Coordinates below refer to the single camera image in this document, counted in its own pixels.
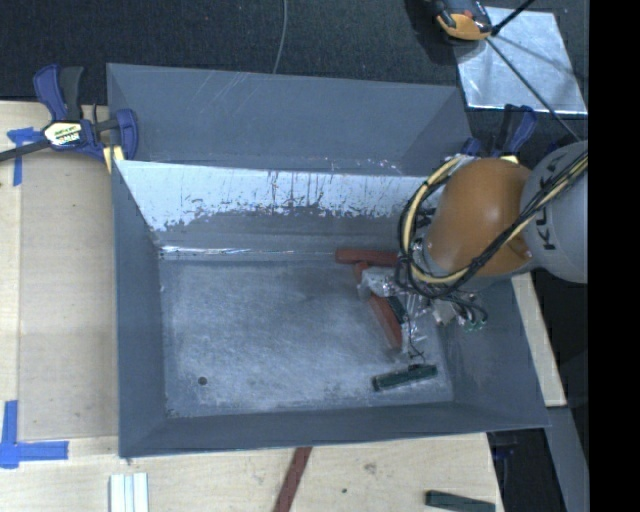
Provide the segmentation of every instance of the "clamp handle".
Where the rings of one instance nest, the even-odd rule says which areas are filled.
[[[38,101],[51,114],[51,121],[81,119],[82,110],[78,105],[78,87],[84,68],[61,68],[49,64],[38,70],[33,77],[33,86]]]

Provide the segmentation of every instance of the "blue clamp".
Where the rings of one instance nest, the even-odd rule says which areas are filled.
[[[16,469],[20,462],[35,460],[66,460],[69,458],[69,441],[44,441],[19,443],[18,401],[5,402],[0,442],[0,468]]]
[[[16,147],[22,146],[25,142],[39,142],[44,140],[44,135],[32,127],[18,128],[17,130],[9,130],[7,137]],[[13,186],[17,187],[22,183],[22,157],[16,157],[13,166]]]
[[[0,152],[0,162],[16,159],[14,186],[22,182],[22,162],[20,157],[44,148],[54,151],[74,151],[105,161],[106,145],[100,140],[100,132],[119,129],[119,144],[127,159],[133,159],[138,149],[138,127],[131,109],[120,109],[114,119],[91,123],[82,118],[78,105],[78,84],[83,68],[61,68],[50,64],[39,70],[33,78],[33,86],[42,103],[51,114],[51,122],[40,132],[32,128],[12,130],[9,137],[16,147]]]
[[[538,116],[526,105],[505,105],[504,118],[491,156],[515,155],[536,129]]]
[[[500,133],[495,137],[492,149],[488,152],[490,157],[502,155],[515,155],[520,148],[531,138],[536,129],[538,117],[535,111],[526,105],[516,107],[506,104]],[[485,156],[482,143],[475,137],[469,137],[460,149],[460,153],[469,156]]]

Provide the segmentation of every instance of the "black floor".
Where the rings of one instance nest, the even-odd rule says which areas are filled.
[[[515,8],[520,2],[492,0],[486,5]],[[278,73],[458,83],[453,49],[443,42],[419,0],[288,0],[287,7]],[[588,105],[589,1],[540,0],[530,9],[555,14]],[[272,72],[283,2],[25,0],[3,2],[0,13],[0,99],[34,99],[33,73],[57,62],[86,68],[82,103],[106,104],[107,62]],[[488,142],[502,114],[469,111],[468,118],[472,133]],[[587,138],[586,119],[567,123]],[[564,136],[556,120],[541,115],[521,160],[534,166],[549,144]],[[587,347],[587,286],[560,281],[545,271],[536,271],[534,282],[588,456],[586,364],[580,364]],[[516,446],[507,457],[507,511],[564,510],[542,431],[514,436]],[[502,461],[497,467],[502,475]]]

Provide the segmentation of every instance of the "black object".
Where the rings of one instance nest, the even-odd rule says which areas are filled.
[[[412,364],[406,370],[376,375],[371,379],[373,389],[382,391],[398,386],[404,386],[420,380],[431,379],[438,374],[438,368],[432,364]]]
[[[427,491],[425,505],[453,512],[495,512],[496,506],[487,501],[474,500],[442,491]]]

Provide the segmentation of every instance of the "cable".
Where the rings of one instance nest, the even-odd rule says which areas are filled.
[[[458,158],[457,161],[454,160],[455,158],[443,164],[433,173],[429,180],[421,185],[413,197],[407,202],[398,223],[400,251],[403,263],[406,262],[407,264],[408,283],[417,293],[430,299],[449,298],[463,284],[469,281],[504,245],[515,238],[551,199],[575,182],[580,174],[587,168],[588,153],[587,151],[582,152],[569,166],[547,181],[544,186],[534,194],[527,205],[525,205],[511,226],[500,233],[469,265],[445,276],[434,276],[415,261],[411,254],[410,241],[415,231],[415,215],[419,204],[433,193],[434,185],[439,186],[450,177],[453,170],[455,170],[452,170],[453,166],[455,163],[460,162],[461,159]],[[416,278],[422,282],[422,285],[416,282]]]
[[[280,64],[280,57],[282,56],[282,48],[284,48],[284,39],[287,35],[287,23],[288,23],[288,13],[287,13],[287,0],[282,0],[282,34],[280,35],[280,46],[278,48],[278,55],[276,57],[276,63],[273,65],[272,74],[276,74],[278,71],[278,65]]]
[[[562,127],[576,140],[576,142],[580,142],[582,139],[580,139],[580,137],[578,137],[578,135],[569,127],[569,125],[560,118],[556,111],[553,110],[553,107],[549,105],[549,103],[547,103],[542,96],[540,96],[540,93],[538,93],[538,91],[533,88],[533,86],[527,81],[527,79],[522,76],[522,74],[515,68],[515,66],[509,61],[509,59],[507,59],[505,55],[498,49],[498,47],[490,40],[490,38],[487,38],[486,41],[489,46],[491,46],[491,48],[495,50],[495,52],[504,61],[504,63],[509,66],[511,71],[513,71],[515,75],[520,79],[520,81],[527,87],[527,89],[529,89],[531,93],[536,98],[538,98],[538,101],[540,101],[540,103],[545,106],[549,113],[562,125]]]

